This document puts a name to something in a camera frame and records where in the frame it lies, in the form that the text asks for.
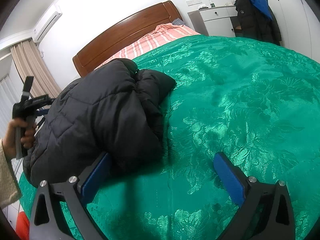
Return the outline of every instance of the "curtain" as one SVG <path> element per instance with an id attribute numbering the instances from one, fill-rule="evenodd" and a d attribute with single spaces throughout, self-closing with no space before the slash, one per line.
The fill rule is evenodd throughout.
<path id="1" fill-rule="evenodd" d="M 3 138 L 12 118 L 12 107 L 20 101 L 9 75 L 0 80 L 0 100 L 0 138 Z"/>
<path id="2" fill-rule="evenodd" d="M 45 65 L 33 41 L 22 41 L 12 46 L 11 54 L 17 70 L 24 81 L 26 76 L 34 76 L 31 94 L 34 97 L 49 94 L 57 97 L 61 89 Z"/>

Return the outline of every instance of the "wooden headboard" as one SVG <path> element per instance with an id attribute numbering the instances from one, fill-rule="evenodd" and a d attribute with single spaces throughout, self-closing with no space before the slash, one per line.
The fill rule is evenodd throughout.
<path id="1" fill-rule="evenodd" d="M 177 18 L 182 19 L 180 13 L 171 1 L 167 1 L 150 6 L 116 23 L 73 57 L 79 75 L 86 76 L 112 55 L 153 31 L 157 25 L 170 23 Z"/>

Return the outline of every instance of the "black puffer jacket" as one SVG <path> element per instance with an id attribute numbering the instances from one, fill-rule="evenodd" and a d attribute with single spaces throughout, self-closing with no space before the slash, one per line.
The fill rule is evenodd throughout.
<path id="1" fill-rule="evenodd" d="M 280 45 L 280 29 L 270 7 L 272 21 L 252 5 L 250 0 L 236 0 L 235 5 L 244 38 Z"/>
<path id="2" fill-rule="evenodd" d="M 52 104 L 33 150 L 23 160 L 37 187 L 78 176 L 102 151 L 120 172 L 161 158 L 163 122 L 158 106 L 175 80 L 115 59 L 69 84 Z"/>

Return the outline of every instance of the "pink striped pillow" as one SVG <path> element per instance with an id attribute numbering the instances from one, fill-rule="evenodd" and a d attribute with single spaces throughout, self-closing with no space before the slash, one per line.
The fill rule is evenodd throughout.
<path id="1" fill-rule="evenodd" d="M 199 35 L 199 33 L 185 25 L 173 25 L 172 23 L 158 25 L 154 31 L 146 34 L 131 45 L 121 49 L 121 51 L 108 58 L 97 68 L 108 63 L 114 58 L 134 59 L 135 57 L 141 56 L 142 54 L 167 44 L 170 41 L 175 41 L 179 38 L 192 35 Z"/>

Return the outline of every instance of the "orange object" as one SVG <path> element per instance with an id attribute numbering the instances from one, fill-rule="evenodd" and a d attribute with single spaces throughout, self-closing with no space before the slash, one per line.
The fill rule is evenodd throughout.
<path id="1" fill-rule="evenodd" d="M 17 217 L 16 233 L 21 240 L 29 240 L 30 222 L 25 212 L 20 212 Z"/>

